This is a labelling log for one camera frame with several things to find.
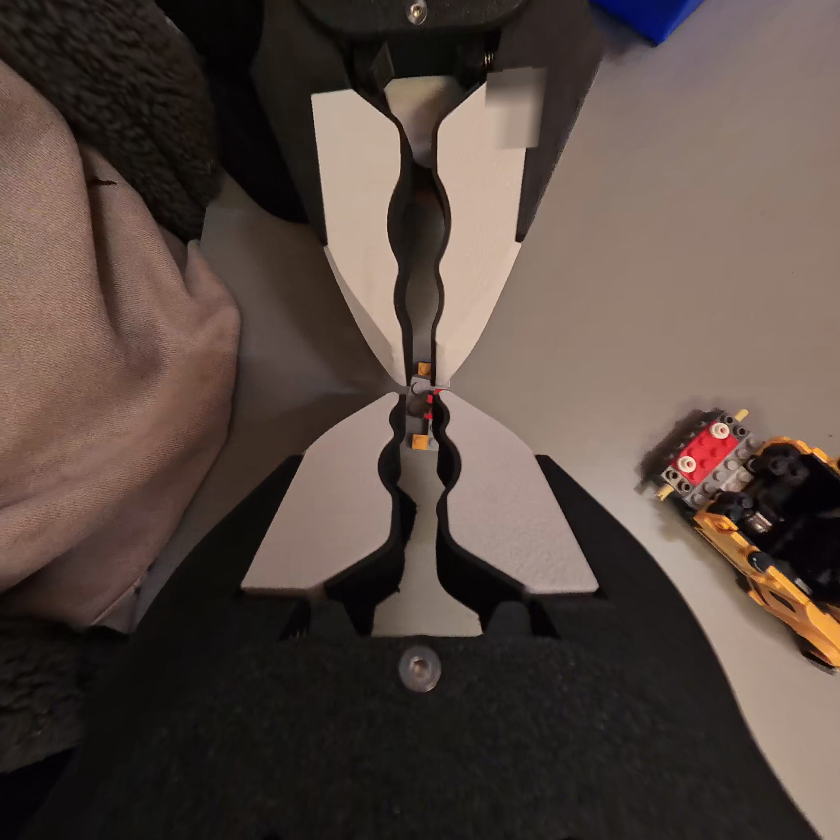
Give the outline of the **person's pink garment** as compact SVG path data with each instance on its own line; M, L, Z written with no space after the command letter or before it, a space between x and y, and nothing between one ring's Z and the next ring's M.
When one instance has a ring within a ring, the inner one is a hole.
M6 64L1 104L2 613L126 634L227 436L239 313Z

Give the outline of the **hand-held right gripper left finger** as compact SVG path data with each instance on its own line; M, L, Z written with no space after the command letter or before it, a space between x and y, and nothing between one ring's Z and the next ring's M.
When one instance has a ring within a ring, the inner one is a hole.
M306 450L241 583L243 592L337 602L369 636L397 593L417 514L400 487L406 396L387 393Z

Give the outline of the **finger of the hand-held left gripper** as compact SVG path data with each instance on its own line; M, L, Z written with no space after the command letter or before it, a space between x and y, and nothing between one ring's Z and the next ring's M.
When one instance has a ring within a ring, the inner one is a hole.
M521 247L517 240L526 151L502 148L488 86L471 92L437 128L436 175L448 210L437 273L443 307L434 331L435 371L448 386L475 348Z
M326 245L333 276L364 340L394 383L406 385L400 269L389 214L403 181L403 133L352 89L311 95Z

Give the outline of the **person's left forearm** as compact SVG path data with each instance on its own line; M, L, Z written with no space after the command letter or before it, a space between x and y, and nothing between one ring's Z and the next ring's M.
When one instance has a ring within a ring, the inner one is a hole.
M264 22L261 1L158 1L204 69L226 173L263 210L293 224L308 215L250 76Z

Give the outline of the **grey lego plate orange ends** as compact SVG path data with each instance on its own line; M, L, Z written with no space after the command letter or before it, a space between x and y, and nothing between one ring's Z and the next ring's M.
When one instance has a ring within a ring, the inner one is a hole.
M435 452L438 441L435 437L434 418L424 420L426 393L439 388L435 385L434 365L431 361L416 363L406 395L406 445L412 450Z

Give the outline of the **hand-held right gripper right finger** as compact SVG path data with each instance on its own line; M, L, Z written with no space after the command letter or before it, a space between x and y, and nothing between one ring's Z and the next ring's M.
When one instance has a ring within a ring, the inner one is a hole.
M498 608L545 627L546 604L587 604L599 583L537 456L509 428L449 390L432 398L438 444L436 570L477 615Z

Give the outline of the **blue plastic bin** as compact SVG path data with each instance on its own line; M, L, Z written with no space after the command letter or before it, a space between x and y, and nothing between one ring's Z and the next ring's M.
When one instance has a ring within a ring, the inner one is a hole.
M609 18L652 43L664 43L704 1L591 1Z

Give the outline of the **yellow lego car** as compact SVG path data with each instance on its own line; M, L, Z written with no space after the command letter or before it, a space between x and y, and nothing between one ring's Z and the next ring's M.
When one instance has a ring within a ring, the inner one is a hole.
M642 486L730 564L801 655L837 673L838 458L754 433L747 409L714 407L680 418L639 468Z

